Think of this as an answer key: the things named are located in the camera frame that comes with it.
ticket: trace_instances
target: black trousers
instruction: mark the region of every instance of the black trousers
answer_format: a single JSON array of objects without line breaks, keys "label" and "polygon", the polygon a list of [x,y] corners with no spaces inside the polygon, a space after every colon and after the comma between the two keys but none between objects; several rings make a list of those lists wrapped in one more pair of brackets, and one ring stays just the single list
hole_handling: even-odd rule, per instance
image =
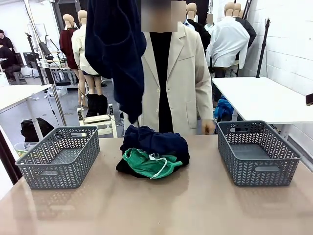
[{"label": "black trousers", "polygon": [[[215,78],[218,77],[225,77],[225,70],[220,67],[215,67]],[[212,93],[213,93],[213,99],[215,102],[218,102],[222,96],[222,93],[220,90],[215,86],[214,83],[212,83]]]},{"label": "black trousers", "polygon": [[14,72],[20,72],[21,67],[18,65],[11,65],[5,69],[5,75],[7,79],[15,80],[15,77],[13,75]]}]

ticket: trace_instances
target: blazer lapel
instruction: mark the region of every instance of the blazer lapel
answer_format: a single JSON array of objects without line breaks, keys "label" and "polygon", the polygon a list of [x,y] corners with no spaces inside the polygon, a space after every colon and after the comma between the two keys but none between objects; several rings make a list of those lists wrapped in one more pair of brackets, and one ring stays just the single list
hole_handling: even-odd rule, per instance
[{"label": "blazer lapel", "polygon": [[182,48],[184,47],[184,42],[181,40],[181,38],[184,36],[186,36],[184,26],[181,22],[178,22],[177,32],[173,32],[171,39],[170,53],[168,56],[167,81],[177,61],[177,58]]},{"label": "blazer lapel", "polygon": [[160,84],[158,82],[157,65],[156,65],[155,55],[154,55],[153,47],[151,43],[150,33],[144,32],[144,35],[146,37],[147,47],[146,47],[145,53],[143,54],[143,57],[147,61],[147,64],[156,80],[157,85],[160,87]]}]

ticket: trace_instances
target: beige tabletop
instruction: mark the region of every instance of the beige tabletop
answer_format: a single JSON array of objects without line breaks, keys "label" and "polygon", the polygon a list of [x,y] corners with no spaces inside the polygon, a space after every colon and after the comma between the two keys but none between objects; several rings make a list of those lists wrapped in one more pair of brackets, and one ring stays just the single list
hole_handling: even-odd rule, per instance
[{"label": "beige tabletop", "polygon": [[100,139],[78,189],[31,191],[21,179],[0,201],[0,235],[313,234],[313,175],[302,163],[289,187],[239,188],[217,136],[186,139],[190,165],[164,180],[116,172],[122,139]]}]

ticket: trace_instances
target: person's hand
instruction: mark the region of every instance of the person's hand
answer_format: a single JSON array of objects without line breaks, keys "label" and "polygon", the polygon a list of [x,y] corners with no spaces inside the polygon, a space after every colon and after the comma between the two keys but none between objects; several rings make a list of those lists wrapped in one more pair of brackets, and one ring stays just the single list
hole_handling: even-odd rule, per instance
[{"label": "person's hand", "polygon": [[202,134],[212,135],[215,131],[215,122],[213,120],[204,119],[202,120]]}]

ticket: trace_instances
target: basket rim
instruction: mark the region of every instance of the basket rim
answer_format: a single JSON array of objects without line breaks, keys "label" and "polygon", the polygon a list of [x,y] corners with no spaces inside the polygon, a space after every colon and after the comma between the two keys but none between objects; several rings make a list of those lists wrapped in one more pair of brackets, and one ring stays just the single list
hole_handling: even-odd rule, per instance
[{"label": "basket rim", "polygon": [[285,145],[287,145],[292,151],[294,151],[294,152],[298,155],[297,158],[291,158],[291,159],[288,159],[288,158],[283,158],[283,159],[240,159],[240,158],[238,158],[238,157],[235,155],[233,149],[231,148],[229,142],[227,141],[227,138],[226,138],[224,132],[222,131],[222,129],[221,129],[221,127],[220,127],[220,123],[221,123],[221,124],[224,124],[224,123],[225,123],[225,124],[231,125],[231,124],[236,124],[236,123],[238,123],[238,122],[241,122],[241,123],[242,123],[242,122],[244,122],[244,123],[261,122],[261,123],[263,123],[265,126],[267,126],[269,129],[272,129],[270,125],[268,125],[265,121],[261,121],[261,120],[255,120],[255,121],[244,121],[244,120],[243,120],[243,121],[220,121],[220,122],[218,122],[218,123],[217,123],[218,129],[219,129],[218,135],[219,135],[220,133],[223,135],[224,139],[225,139],[226,142],[227,142],[228,147],[230,148],[230,150],[231,150],[233,156],[234,156],[236,159],[238,159],[238,160],[240,160],[240,161],[260,161],[260,162],[267,162],[267,161],[277,161],[277,162],[278,162],[278,161],[286,161],[286,160],[287,160],[287,161],[289,161],[289,160],[297,160],[297,161],[299,161],[299,160],[302,159],[303,156],[302,156],[302,154],[300,153],[300,151],[299,151],[298,149],[296,149],[294,146],[292,146],[289,142],[287,142],[286,140],[284,140],[281,135],[279,135],[278,133],[274,132],[274,130],[273,130],[273,134],[274,134],[277,138],[279,138]]},{"label": "basket rim", "polygon": [[[60,130],[60,129],[72,129],[72,128],[87,128],[87,129],[94,129],[94,133],[91,135],[91,137],[89,138],[89,140],[87,141],[87,143],[85,144],[84,147],[82,147],[82,149],[79,151],[79,153],[77,154],[76,158],[70,162],[70,163],[55,163],[55,164],[21,164],[20,162],[26,158],[28,155],[30,155],[31,150],[33,150],[34,148],[36,148],[39,144],[41,144],[45,139],[49,138],[53,132]],[[58,166],[58,165],[69,165],[72,164],[74,161],[76,161],[77,157],[81,154],[81,152],[85,149],[85,147],[87,146],[87,144],[89,143],[89,141],[91,140],[91,138],[95,135],[95,133],[97,133],[98,131],[98,127],[97,126],[62,126],[62,127],[56,127],[54,128],[52,131],[50,131],[41,141],[39,141],[34,147],[32,147],[24,156],[22,156],[21,158],[17,159],[15,161],[15,165],[17,166]]]}]

